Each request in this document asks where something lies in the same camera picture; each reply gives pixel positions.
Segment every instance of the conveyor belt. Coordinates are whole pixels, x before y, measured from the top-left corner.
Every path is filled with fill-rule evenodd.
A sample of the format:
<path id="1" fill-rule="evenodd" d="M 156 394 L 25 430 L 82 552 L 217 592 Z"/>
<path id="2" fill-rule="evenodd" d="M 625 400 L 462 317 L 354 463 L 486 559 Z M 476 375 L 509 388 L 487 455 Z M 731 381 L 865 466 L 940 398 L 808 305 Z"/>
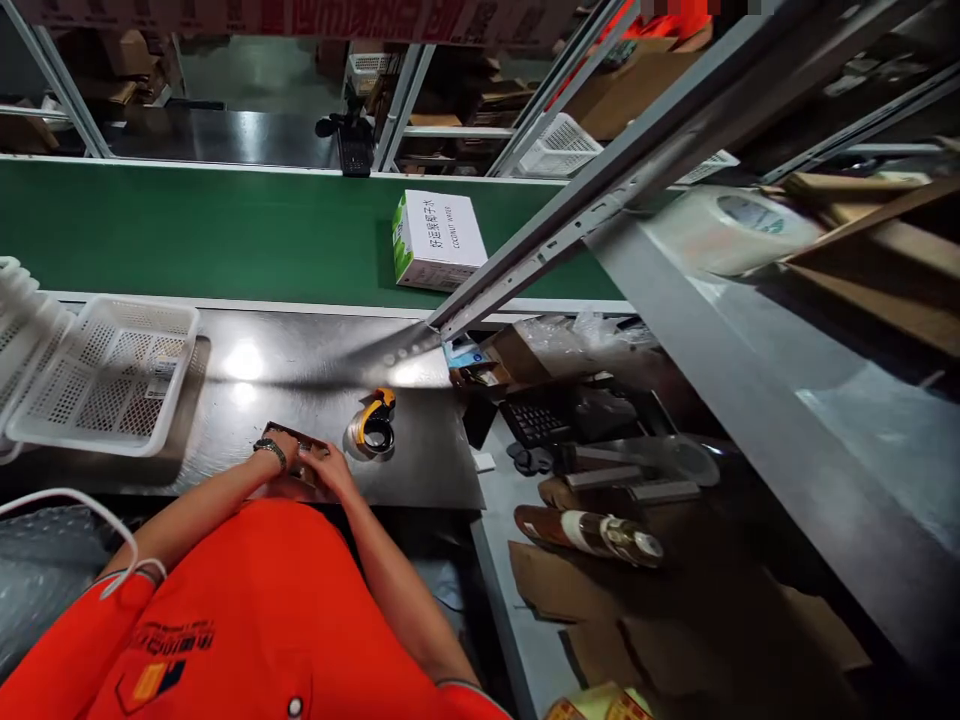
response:
<path id="1" fill-rule="evenodd" d="M 433 309 L 394 281 L 405 188 L 470 196 L 492 254 L 560 186 L 7 160 L 0 254 L 53 290 Z M 524 295 L 622 299 L 587 253 Z"/>

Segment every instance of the wristwatch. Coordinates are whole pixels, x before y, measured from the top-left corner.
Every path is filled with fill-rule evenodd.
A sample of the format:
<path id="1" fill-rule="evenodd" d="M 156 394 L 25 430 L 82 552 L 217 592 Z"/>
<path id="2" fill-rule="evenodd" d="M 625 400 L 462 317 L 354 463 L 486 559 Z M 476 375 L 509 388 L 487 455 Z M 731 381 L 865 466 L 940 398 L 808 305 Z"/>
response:
<path id="1" fill-rule="evenodd" d="M 273 440 L 260 438 L 253 444 L 253 451 L 256 452 L 257 450 L 271 450 L 280 460 L 280 472 L 287 471 L 287 456 L 283 454 L 283 450 Z"/>

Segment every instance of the steel table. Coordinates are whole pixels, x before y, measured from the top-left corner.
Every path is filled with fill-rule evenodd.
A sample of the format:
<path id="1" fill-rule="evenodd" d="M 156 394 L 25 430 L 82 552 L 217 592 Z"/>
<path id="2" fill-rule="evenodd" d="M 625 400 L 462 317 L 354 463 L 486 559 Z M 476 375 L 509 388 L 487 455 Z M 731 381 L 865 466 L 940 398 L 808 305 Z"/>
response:
<path id="1" fill-rule="evenodd" d="M 152 458 L 59 448 L 0 470 L 6 493 L 69 485 L 177 496 L 249 456 L 273 420 L 334 442 L 371 504 L 477 510 L 483 498 L 438 335 L 400 318 L 201 310 L 166 445 Z M 347 426 L 377 386 L 396 391 L 393 451 L 368 459 Z M 302 499 L 326 500 L 309 489 Z"/>

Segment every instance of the small package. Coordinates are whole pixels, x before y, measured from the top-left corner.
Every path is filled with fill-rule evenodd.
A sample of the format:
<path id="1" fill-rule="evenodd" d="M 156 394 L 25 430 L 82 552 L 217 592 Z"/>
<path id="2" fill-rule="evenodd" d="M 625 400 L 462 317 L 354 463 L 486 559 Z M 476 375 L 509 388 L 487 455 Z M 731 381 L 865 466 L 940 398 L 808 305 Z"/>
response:
<path id="1" fill-rule="evenodd" d="M 403 193 L 393 216 L 397 285 L 453 292 L 486 261 L 470 198 Z"/>

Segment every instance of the plastic bag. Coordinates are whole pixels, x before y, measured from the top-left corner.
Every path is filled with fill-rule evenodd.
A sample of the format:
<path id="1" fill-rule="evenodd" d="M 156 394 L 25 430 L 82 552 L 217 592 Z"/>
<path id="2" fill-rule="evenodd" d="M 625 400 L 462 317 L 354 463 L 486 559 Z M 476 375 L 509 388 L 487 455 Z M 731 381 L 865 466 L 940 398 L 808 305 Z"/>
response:
<path id="1" fill-rule="evenodd" d="M 515 325 L 518 334 L 552 377 L 614 372 L 636 360 L 636 353 L 659 347 L 653 333 L 639 319 L 620 329 L 630 318 L 604 318 L 590 310 L 576 318 L 544 315 Z"/>

